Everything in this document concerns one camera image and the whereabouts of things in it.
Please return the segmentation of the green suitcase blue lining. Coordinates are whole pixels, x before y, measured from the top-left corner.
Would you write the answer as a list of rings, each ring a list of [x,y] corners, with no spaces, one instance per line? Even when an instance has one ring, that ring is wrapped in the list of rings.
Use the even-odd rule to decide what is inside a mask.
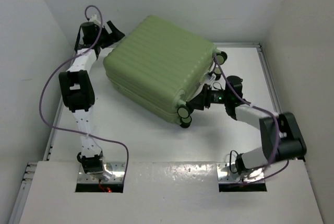
[[[209,40],[149,15],[104,58],[103,66],[117,91],[166,122],[188,128],[189,102],[215,64],[227,58]]]

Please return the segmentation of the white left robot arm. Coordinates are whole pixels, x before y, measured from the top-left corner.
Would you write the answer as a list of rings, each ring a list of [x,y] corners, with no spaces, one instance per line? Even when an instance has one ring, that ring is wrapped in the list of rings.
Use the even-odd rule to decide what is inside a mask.
[[[58,75],[64,106],[73,114],[80,137],[81,152],[77,160],[85,174],[99,181],[108,181],[112,172],[108,170],[102,148],[90,136],[92,132],[91,116],[95,103],[95,94],[89,72],[98,59],[102,49],[121,40],[125,35],[109,20],[109,33],[96,19],[89,19],[80,25],[75,51],[77,57],[69,69]]]

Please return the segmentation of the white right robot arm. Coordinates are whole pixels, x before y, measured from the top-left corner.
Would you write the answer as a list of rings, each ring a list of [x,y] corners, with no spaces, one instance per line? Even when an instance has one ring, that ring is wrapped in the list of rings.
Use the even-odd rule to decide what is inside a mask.
[[[201,92],[187,103],[192,110],[204,110],[212,104],[222,104],[232,119],[260,131],[261,146],[237,154],[231,166],[232,172],[242,174],[279,161],[305,156],[306,143],[294,114],[272,113],[251,105],[243,99],[242,88],[241,78],[229,76],[224,89],[213,90],[209,85],[204,85]]]

